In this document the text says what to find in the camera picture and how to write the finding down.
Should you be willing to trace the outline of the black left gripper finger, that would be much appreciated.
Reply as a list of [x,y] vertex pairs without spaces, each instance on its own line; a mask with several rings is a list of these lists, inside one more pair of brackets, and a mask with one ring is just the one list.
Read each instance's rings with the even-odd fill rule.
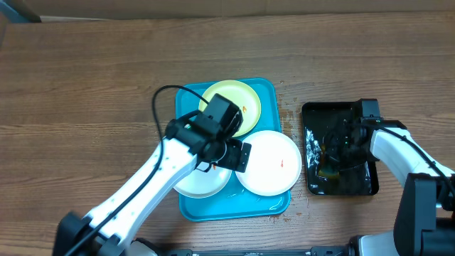
[[244,173],[247,168],[248,158],[235,160],[233,164],[233,171]]
[[252,149],[252,145],[251,144],[246,143],[246,142],[243,143],[242,147],[241,147],[239,159],[248,158],[248,160],[249,160],[251,149]]

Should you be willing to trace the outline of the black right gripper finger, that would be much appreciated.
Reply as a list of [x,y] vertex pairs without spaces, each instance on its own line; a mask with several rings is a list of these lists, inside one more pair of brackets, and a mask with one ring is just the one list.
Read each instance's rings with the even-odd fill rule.
[[323,146],[321,148],[324,154],[338,156],[338,132],[334,129],[327,132],[323,137]]
[[326,170],[330,174],[339,174],[343,171],[348,171],[359,166],[363,166],[367,161],[365,159],[329,159]]

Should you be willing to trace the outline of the green yellow sponge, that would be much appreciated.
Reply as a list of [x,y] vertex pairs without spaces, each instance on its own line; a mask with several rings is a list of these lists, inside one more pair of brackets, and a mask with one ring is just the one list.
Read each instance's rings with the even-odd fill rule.
[[323,144],[321,146],[317,175],[326,178],[337,178],[339,176],[338,165],[339,160],[331,156],[326,145]]

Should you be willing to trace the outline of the pale pink plate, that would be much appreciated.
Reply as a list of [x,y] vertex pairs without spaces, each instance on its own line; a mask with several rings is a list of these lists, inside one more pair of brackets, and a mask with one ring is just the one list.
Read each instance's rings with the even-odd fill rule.
[[259,196],[277,196],[297,182],[302,159],[288,136],[264,130],[249,135],[244,142],[252,148],[245,172],[236,176],[248,191]]

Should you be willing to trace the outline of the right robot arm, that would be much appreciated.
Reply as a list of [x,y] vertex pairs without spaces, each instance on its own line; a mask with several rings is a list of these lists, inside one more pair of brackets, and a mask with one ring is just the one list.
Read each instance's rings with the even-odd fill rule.
[[350,104],[323,137],[321,163],[337,171],[363,162],[381,161],[403,187],[394,227],[352,240],[356,255],[453,255],[454,217],[439,218],[437,209],[454,212],[454,171],[431,157],[406,126],[380,116],[377,100]]

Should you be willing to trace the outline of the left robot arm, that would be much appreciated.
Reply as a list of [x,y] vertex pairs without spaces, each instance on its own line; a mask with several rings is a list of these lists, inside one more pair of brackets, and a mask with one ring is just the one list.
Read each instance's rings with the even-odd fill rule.
[[202,163],[246,170],[251,145],[233,139],[242,109],[216,94],[203,111],[172,119],[146,163],[85,217],[68,213],[59,223],[54,255],[133,255],[136,233],[168,192]]

